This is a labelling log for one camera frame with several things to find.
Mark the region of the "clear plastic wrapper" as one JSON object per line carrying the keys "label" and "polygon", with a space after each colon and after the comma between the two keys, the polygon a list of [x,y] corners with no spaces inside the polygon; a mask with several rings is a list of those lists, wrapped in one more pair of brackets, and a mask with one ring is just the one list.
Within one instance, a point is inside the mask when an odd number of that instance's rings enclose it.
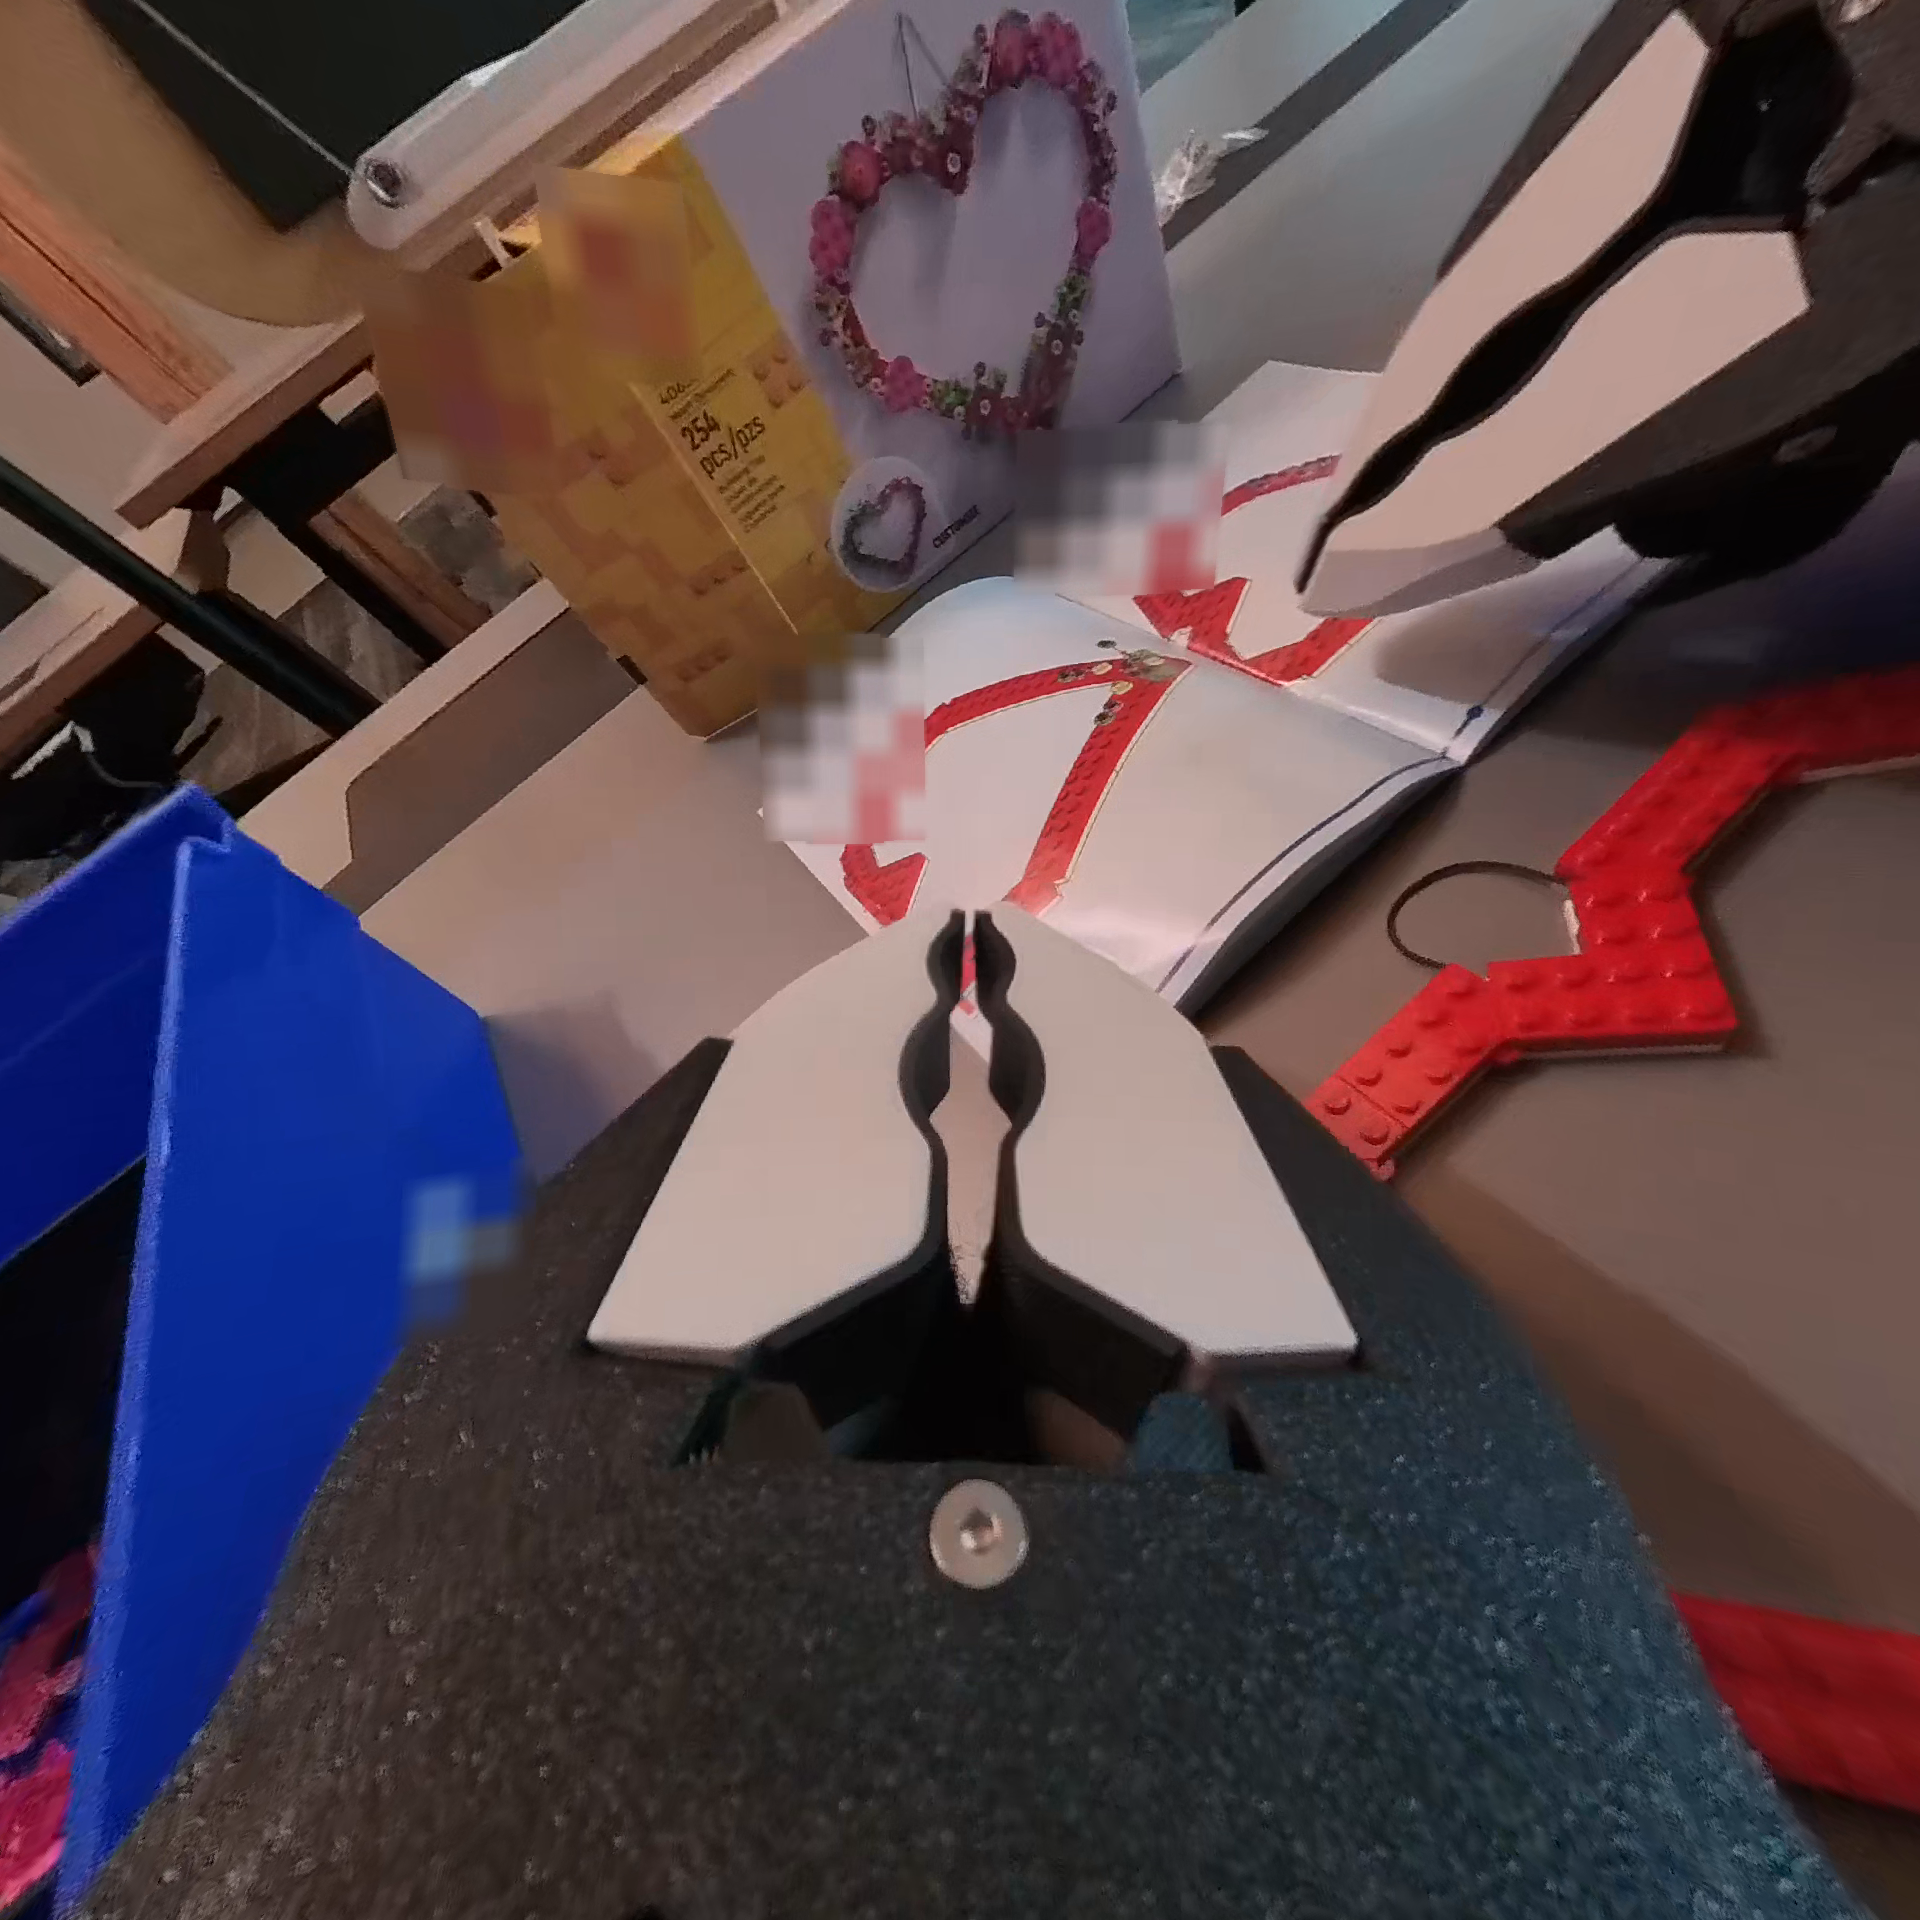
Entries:
{"label": "clear plastic wrapper", "polygon": [[1227,157],[1237,157],[1264,138],[1264,128],[1188,130],[1155,173],[1160,226],[1166,228],[1182,207],[1203,198]]}

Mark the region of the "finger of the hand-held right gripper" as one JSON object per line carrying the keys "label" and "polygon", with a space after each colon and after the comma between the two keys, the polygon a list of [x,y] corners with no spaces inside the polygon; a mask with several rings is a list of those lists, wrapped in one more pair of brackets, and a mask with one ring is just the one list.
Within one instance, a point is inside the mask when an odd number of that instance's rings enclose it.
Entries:
{"label": "finger of the hand-held right gripper", "polygon": [[1316,617],[1378,617],[1517,578],[1521,517],[1771,333],[1809,313],[1787,231],[1660,242],[1569,324],[1517,390],[1409,460],[1376,464],[1302,554]]}
{"label": "finger of the hand-held right gripper", "polygon": [[1569,70],[1598,87],[1453,250],[1372,396],[1339,493],[1508,399],[1572,318],[1643,261],[1619,254],[1660,198],[1713,61],[1689,15],[1608,15]]}

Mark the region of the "grey desk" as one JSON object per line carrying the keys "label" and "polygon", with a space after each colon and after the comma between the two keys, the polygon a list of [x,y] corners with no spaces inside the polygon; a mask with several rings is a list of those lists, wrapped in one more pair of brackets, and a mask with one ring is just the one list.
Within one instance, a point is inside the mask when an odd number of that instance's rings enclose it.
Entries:
{"label": "grey desk", "polygon": [[[243,830],[490,1018],[536,1173],[696,1040],[870,933],[549,589],[297,770]],[[1916,449],[1800,566],[1598,636],[1198,1008],[1302,1103],[1430,976],[1401,884],[1549,871],[1707,710],[1916,665]],[[1546,1354],[1686,1592],[1916,1632],[1916,765],[1756,806],[1696,876],[1725,1049],[1490,1071],[1392,1185]],[[1411,945],[1572,952],[1546,879],[1453,876]]]}

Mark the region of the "black monitor with pale frame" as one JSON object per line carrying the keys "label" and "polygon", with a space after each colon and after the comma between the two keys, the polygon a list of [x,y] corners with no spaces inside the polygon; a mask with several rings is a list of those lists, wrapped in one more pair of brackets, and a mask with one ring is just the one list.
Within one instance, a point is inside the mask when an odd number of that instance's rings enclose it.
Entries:
{"label": "black monitor with pale frame", "polygon": [[700,85],[795,4],[80,4],[118,101],[91,108],[91,221],[251,246],[339,212],[412,254],[526,198]]}

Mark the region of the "pile of pink bricks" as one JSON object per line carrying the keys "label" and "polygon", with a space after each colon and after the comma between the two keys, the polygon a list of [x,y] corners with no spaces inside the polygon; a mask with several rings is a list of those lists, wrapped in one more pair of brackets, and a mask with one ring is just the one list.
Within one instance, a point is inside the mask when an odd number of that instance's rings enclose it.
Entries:
{"label": "pile of pink bricks", "polygon": [[2,1621],[2,1905],[61,1854],[97,1561],[94,1544],[66,1554]]}

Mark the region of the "white instruction booklet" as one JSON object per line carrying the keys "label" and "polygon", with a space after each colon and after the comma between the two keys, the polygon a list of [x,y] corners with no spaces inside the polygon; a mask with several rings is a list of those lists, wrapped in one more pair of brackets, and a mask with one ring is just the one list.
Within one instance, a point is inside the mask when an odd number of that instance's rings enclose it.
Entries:
{"label": "white instruction booklet", "polygon": [[906,622],[924,838],[792,847],[856,922],[1008,900],[1194,1009],[1664,575],[1598,534],[1445,606],[1299,609],[1293,569],[1372,383],[1269,364],[1213,409],[1213,584],[1077,602],[982,578]]}

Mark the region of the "white and yellow set box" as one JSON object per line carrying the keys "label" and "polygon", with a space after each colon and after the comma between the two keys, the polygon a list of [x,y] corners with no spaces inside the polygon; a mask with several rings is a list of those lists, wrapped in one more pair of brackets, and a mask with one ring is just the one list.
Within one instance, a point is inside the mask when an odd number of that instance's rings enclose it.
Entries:
{"label": "white and yellow set box", "polygon": [[1123,4],[809,4],[507,237],[368,287],[395,446],[696,738],[1179,365]]}

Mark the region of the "red brick heart frame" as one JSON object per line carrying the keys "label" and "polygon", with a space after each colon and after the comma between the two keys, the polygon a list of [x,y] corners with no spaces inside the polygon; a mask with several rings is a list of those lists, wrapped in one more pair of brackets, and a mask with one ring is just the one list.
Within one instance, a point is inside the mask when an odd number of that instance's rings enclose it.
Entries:
{"label": "red brick heart frame", "polygon": [[[1696,876],[1765,800],[1916,761],[1899,665],[1707,710],[1556,857],[1572,952],[1428,962],[1420,986],[1308,1098],[1378,1178],[1490,1071],[1605,1053],[1717,1050],[1738,1005]],[[1918,1810],[1916,1633],[1674,1590],[1720,1698],[1786,1785]]]}

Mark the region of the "blue plastic bin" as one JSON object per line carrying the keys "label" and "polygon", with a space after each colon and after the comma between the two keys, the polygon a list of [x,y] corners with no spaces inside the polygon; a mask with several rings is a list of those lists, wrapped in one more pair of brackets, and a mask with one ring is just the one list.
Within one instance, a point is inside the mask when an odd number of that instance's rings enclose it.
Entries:
{"label": "blue plastic bin", "polygon": [[243,1660],[405,1336],[513,1246],[483,1017],[206,792],[4,921],[4,1617],[94,1544],[68,1916]]}

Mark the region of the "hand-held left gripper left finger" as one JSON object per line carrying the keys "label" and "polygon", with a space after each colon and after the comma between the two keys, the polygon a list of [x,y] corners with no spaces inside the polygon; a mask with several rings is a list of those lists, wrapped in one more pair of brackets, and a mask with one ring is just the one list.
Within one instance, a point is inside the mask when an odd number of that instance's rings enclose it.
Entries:
{"label": "hand-held left gripper left finger", "polygon": [[588,1326],[602,1352],[742,1360],[933,1274],[953,1290],[933,1114],[969,916],[917,906],[737,1028]]}

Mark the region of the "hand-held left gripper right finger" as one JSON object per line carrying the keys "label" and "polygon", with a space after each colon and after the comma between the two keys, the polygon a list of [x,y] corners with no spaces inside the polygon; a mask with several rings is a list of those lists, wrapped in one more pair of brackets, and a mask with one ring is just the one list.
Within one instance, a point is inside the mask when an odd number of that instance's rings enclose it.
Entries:
{"label": "hand-held left gripper right finger", "polygon": [[1342,1365],[1360,1336],[1198,1028],[1020,906],[973,919],[1006,1119],[994,1280],[1056,1388]]}

